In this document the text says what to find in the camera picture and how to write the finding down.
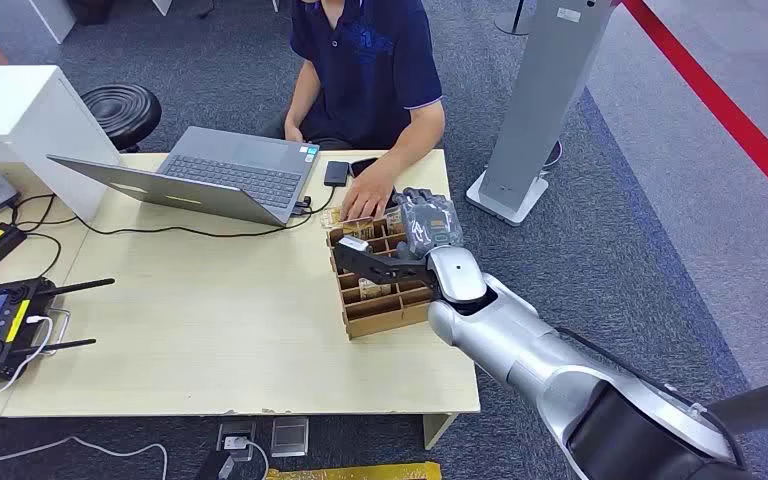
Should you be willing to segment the person's left hand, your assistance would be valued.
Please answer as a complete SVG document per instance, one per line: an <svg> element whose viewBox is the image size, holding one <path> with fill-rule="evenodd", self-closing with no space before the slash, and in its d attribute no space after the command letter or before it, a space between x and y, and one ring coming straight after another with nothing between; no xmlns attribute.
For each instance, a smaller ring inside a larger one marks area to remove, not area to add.
<svg viewBox="0 0 768 480"><path fill-rule="evenodd" d="M381 159L354 178L341 207L342 220L381 215L390 199L398 167Z"/></svg>

